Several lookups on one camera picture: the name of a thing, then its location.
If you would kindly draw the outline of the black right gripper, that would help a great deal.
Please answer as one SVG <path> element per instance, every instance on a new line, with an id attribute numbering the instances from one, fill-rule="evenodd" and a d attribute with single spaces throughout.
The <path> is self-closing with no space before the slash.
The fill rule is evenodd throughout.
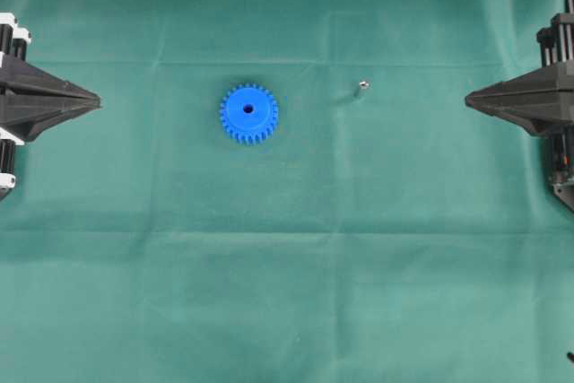
<path id="1" fill-rule="evenodd" d="M 487 98 L 573 90 L 573 14 L 558 13 L 538 31 L 542 66 L 517 78 L 495 83 L 465 97 L 468 108 L 508 121 L 530 135 L 548 135 L 545 171 L 553 194 L 573 210 L 573 120 L 534 105 L 500 107 Z"/>

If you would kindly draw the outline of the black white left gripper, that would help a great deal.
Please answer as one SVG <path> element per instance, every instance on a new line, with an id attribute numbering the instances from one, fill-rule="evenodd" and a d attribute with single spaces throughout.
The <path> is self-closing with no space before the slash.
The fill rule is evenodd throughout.
<path id="1" fill-rule="evenodd" d="M 15 154 L 18 146 L 34 141 L 45 130 L 100 108 L 100 97 L 74 83 L 25 61 L 30 32 L 18 25 L 13 13 L 1 13 L 1 85 L 16 93 L 44 96 L 1 98 L 1 199 L 16 186 Z"/>

